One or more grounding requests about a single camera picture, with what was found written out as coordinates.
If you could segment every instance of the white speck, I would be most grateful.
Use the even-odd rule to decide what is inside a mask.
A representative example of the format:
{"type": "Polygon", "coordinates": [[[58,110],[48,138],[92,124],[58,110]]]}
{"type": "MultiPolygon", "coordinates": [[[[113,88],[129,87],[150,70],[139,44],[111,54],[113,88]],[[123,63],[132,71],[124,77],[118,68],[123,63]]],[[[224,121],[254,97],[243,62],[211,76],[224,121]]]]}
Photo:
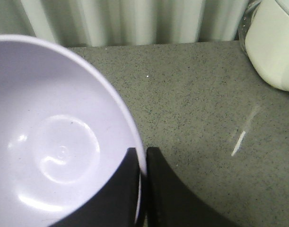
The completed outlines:
{"type": "Polygon", "coordinates": [[[233,150],[233,153],[231,153],[231,156],[232,156],[232,157],[233,157],[233,156],[236,154],[236,152],[240,149],[240,146],[241,146],[241,143],[242,143],[242,140],[243,140],[245,134],[246,134],[245,131],[243,131],[243,132],[241,133],[241,135],[240,135],[240,137],[239,137],[239,139],[238,139],[238,141],[237,141],[237,143],[236,143],[236,145],[235,145],[235,148],[234,148],[234,150],[233,150]]]}

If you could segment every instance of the white curtain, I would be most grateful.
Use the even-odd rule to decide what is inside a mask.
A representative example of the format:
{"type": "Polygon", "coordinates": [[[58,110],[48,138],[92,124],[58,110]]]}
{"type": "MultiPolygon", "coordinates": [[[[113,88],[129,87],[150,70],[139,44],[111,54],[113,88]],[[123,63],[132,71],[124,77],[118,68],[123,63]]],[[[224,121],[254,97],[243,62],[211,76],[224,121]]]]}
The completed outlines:
{"type": "Polygon", "coordinates": [[[0,0],[0,34],[64,46],[233,40],[248,0],[0,0]]]}

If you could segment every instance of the white bowl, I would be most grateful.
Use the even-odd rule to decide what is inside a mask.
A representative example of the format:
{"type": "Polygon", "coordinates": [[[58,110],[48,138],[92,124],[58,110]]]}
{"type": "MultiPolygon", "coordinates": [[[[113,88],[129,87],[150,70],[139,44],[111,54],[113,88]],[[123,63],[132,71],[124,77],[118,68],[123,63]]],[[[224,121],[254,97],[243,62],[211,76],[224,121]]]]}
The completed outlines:
{"type": "Polygon", "coordinates": [[[44,227],[82,206],[141,140],[107,80],[71,51],[0,35],[0,226],[44,227]]]}

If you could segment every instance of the granite countertop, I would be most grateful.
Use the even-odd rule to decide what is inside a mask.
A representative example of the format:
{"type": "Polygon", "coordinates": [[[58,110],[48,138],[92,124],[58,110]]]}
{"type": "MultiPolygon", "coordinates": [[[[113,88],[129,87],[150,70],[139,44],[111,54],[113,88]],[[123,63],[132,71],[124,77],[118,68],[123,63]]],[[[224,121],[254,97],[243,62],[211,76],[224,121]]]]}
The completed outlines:
{"type": "Polygon", "coordinates": [[[73,51],[198,197],[243,227],[289,227],[289,93],[261,80],[237,41],[73,51]]]}

